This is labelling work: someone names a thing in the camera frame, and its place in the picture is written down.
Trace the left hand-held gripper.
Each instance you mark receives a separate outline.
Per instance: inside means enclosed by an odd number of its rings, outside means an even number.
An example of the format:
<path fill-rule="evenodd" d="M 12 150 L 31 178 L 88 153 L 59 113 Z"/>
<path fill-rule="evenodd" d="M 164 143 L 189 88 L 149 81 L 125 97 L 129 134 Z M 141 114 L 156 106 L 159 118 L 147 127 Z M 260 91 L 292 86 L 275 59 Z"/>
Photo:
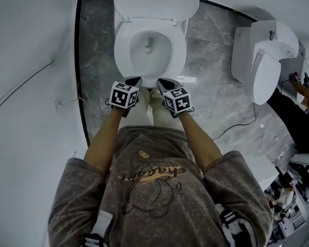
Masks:
<path fill-rule="evenodd" d="M 141 77 L 124 77 L 120 82 L 115 81 L 111 87 L 108 105 L 124 110 L 122 117 L 126 118 L 138 101 L 138 94 L 142 86 Z"/>

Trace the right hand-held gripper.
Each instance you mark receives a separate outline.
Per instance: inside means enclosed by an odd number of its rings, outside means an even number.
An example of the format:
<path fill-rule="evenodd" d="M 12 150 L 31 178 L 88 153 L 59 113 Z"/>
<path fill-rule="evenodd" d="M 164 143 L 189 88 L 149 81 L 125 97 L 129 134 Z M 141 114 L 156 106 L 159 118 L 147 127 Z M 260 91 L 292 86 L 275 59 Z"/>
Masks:
<path fill-rule="evenodd" d="M 163 93 L 163 104 L 169 110 L 171 116 L 175 119 L 179 113 L 193 112 L 191 95 L 183 88 L 183 85 L 177 80 L 164 78 L 157 80 L 157 86 L 160 93 Z"/>

